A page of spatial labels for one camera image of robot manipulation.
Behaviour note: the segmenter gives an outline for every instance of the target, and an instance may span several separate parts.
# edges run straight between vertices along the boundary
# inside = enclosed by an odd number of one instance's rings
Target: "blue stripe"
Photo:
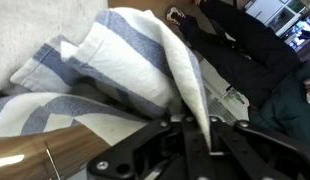
[[[202,96],[202,104],[204,106],[204,109],[205,109],[205,114],[206,114],[206,117],[208,118],[209,117],[209,113],[208,113],[208,106],[207,106],[207,99],[206,99],[206,93],[205,93],[205,90],[204,90],[204,84],[203,84],[203,79],[202,79],[202,74],[201,74],[201,70],[200,70],[200,67],[199,67],[199,63],[198,63],[198,60],[196,58],[196,56],[192,53],[192,51],[186,47],[186,51],[187,51],[187,54],[188,54],[188,58],[192,64],[192,68],[193,68],[193,72],[195,74],[195,77],[197,79],[197,84],[198,84],[198,87],[200,89],[200,93],[201,93],[201,96]]]
[[[103,114],[109,114],[127,120],[146,122],[136,116],[127,114],[112,107],[102,106],[76,97],[60,96],[47,103],[45,106],[38,107],[26,120],[21,135],[43,132],[50,114],[76,117],[91,113],[101,114],[101,119],[103,118]],[[81,123],[73,120],[71,126],[78,124]]]
[[[154,67],[173,79],[166,59],[165,50],[160,44],[131,27],[120,14],[114,11],[104,11],[98,14],[96,21],[120,36]],[[149,31],[152,33],[156,32],[154,29],[151,29],[151,27],[149,27]]]
[[[84,114],[99,113],[99,114],[109,114],[113,116],[118,116],[128,120],[140,121],[140,119],[138,119],[137,117],[119,111],[115,108],[102,106],[83,99],[69,96],[57,97],[52,101],[50,101],[49,103],[47,103],[44,106],[44,108],[48,109],[51,113],[54,114],[63,114],[72,117]]]
[[[88,76],[94,77],[98,81],[106,83],[107,85],[109,85],[113,88],[116,88],[118,90],[126,92],[129,95],[130,99],[135,99],[138,102],[138,104],[140,104],[141,106],[143,106],[145,108],[145,110],[147,110],[144,113],[147,113],[146,115],[150,116],[151,118],[155,118],[155,119],[160,118],[166,111],[166,108],[159,107],[159,106],[155,105],[154,103],[148,101],[147,99],[139,96],[138,94],[130,91],[126,87],[124,87],[124,86],[118,84],[117,82],[113,81],[112,79],[105,76],[103,73],[99,72],[98,70],[89,66],[88,64],[82,64],[81,62],[79,62],[78,60],[76,60],[73,57],[70,58],[67,61],[67,63],[69,65],[71,65],[72,67],[74,67],[79,72],[83,72],[83,74],[87,74]]]
[[[3,108],[5,107],[5,105],[12,100],[13,98],[15,98],[16,96],[8,96],[8,97],[3,97],[0,98],[0,113],[2,112]]]
[[[26,120],[21,135],[41,133],[44,131],[50,112],[38,107]]]
[[[82,77],[80,73],[70,68],[61,60],[61,55],[58,51],[47,44],[44,44],[33,58],[54,71],[69,86],[74,86]]]

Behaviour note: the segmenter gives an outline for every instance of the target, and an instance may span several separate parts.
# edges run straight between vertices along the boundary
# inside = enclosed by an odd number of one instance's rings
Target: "black mount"
[[[210,117],[212,148],[193,117],[156,120],[91,160],[89,179],[310,180],[310,147],[248,121]]]

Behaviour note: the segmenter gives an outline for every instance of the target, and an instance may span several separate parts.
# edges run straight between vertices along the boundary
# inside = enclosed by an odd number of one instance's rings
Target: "white surface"
[[[74,176],[68,178],[68,180],[86,180],[87,179],[87,173],[86,173],[86,169],[78,172],[77,174],[75,174]]]
[[[284,4],[279,0],[257,0],[246,13],[262,23],[267,23],[283,6]]]
[[[237,100],[226,101],[223,95],[226,93],[226,89],[230,86],[222,77],[219,76],[216,69],[208,63],[207,60],[203,60],[200,63],[204,86],[213,96],[219,99],[219,102],[224,105],[237,119],[248,119],[247,107],[249,105],[248,100],[241,95],[241,98],[245,102],[245,105],[241,104]]]
[[[107,0],[0,0],[0,90],[48,39],[80,43]]]

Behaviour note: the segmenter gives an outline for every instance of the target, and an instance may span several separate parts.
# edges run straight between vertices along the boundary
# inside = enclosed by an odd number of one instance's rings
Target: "hole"
[[[126,174],[129,172],[129,165],[128,164],[121,164],[116,168],[116,171],[120,174]]]

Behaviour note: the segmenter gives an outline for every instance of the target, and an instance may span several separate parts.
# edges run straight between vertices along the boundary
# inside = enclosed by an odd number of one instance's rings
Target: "shelf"
[[[268,24],[275,32],[278,32],[283,28],[289,21],[294,19],[296,14],[293,13],[290,9],[285,7],[282,12],[280,12],[273,20]]]
[[[292,25],[294,25],[294,23],[296,23],[296,21],[299,20],[300,17],[301,17],[301,14],[297,14],[296,16],[294,16],[280,30],[276,32],[276,35],[279,37],[282,36]]]
[[[294,0],[294,1],[291,1],[288,5],[287,5],[287,7],[289,8],[289,9],[291,9],[293,12],[295,12],[295,13],[299,13],[299,12],[301,12],[303,9],[304,9],[304,4],[303,3],[301,3],[300,1],[296,1],[296,0]]]

